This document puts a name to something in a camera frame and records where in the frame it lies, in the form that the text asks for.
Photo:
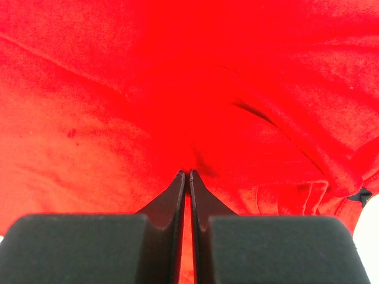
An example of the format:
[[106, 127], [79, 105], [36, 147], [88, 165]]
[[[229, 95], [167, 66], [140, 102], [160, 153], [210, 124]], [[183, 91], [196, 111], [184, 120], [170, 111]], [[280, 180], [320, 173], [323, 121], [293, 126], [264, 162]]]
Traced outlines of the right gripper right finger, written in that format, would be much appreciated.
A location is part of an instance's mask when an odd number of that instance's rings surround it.
[[240, 216], [189, 176], [197, 283], [368, 283], [334, 217]]

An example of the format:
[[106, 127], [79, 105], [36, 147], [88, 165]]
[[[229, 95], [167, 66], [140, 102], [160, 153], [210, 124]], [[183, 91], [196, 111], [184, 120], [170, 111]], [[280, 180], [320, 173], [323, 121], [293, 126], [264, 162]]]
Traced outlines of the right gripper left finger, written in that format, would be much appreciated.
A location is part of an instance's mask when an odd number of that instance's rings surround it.
[[135, 214], [37, 214], [1, 242], [2, 283], [178, 283], [185, 173]]

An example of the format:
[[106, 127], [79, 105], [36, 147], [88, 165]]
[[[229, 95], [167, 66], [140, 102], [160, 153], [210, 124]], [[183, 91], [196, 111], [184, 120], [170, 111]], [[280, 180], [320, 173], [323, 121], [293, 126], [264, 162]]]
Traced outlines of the red t shirt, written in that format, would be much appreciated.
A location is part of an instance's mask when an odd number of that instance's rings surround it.
[[2, 1], [1, 234], [195, 169], [242, 215], [378, 196], [377, 1]]

